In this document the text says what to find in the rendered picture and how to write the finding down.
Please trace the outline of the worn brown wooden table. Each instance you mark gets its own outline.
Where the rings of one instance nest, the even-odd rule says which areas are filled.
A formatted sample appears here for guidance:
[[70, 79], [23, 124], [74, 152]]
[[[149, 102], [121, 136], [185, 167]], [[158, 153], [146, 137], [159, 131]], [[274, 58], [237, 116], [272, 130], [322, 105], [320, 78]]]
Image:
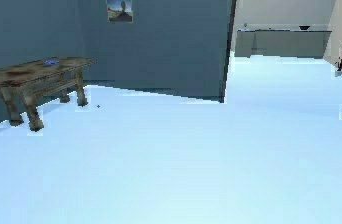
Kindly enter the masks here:
[[49, 94], [59, 92], [61, 103], [70, 101], [67, 89], [74, 87], [77, 93], [77, 104], [88, 104], [84, 92], [82, 69], [94, 64], [84, 57], [52, 57], [59, 59], [53, 66], [44, 66], [41, 59], [19, 65], [0, 68], [0, 98], [4, 102], [11, 126], [18, 126], [23, 119], [17, 110], [16, 97], [19, 97], [26, 109], [31, 131], [39, 131], [44, 127], [36, 107], [36, 100]]

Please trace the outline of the framed wall picture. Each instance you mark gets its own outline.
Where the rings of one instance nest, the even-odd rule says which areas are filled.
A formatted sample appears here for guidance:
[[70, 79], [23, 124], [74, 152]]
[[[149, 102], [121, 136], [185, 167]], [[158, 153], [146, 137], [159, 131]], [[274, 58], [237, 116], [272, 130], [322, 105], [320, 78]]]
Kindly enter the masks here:
[[132, 0], [106, 0], [109, 22], [133, 22]]

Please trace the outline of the grey green kitchen counter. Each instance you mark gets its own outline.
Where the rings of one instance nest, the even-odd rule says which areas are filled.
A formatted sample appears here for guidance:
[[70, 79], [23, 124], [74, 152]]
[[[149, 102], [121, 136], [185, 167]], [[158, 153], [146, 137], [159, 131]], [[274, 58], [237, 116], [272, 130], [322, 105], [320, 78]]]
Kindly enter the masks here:
[[331, 32], [316, 30], [238, 30], [234, 56], [321, 59]]

